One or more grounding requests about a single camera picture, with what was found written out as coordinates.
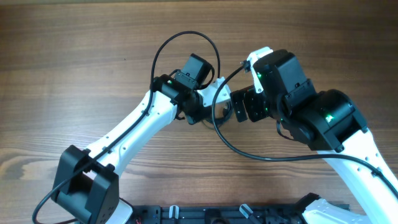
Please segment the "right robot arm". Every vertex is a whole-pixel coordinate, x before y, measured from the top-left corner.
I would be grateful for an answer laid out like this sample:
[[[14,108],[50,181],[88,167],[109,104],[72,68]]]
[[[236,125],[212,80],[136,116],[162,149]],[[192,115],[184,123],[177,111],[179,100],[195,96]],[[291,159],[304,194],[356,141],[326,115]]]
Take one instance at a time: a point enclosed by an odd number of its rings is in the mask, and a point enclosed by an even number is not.
[[[316,91],[296,56],[268,47],[243,62],[253,85],[234,91],[238,121],[273,118],[338,173],[371,223],[397,222],[397,178],[379,152],[367,121],[338,90]]]

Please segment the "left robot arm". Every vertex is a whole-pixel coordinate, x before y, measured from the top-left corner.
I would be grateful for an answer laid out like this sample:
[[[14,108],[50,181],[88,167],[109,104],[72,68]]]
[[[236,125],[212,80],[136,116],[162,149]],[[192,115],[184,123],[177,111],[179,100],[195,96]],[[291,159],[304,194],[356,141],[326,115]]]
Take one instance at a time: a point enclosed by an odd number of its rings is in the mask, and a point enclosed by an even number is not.
[[[62,153],[49,198],[78,223],[128,223],[134,209],[119,196],[125,168],[180,113],[189,124],[210,117],[220,82],[219,72],[195,54],[181,70],[152,76],[140,104],[115,128],[83,150],[71,145]]]

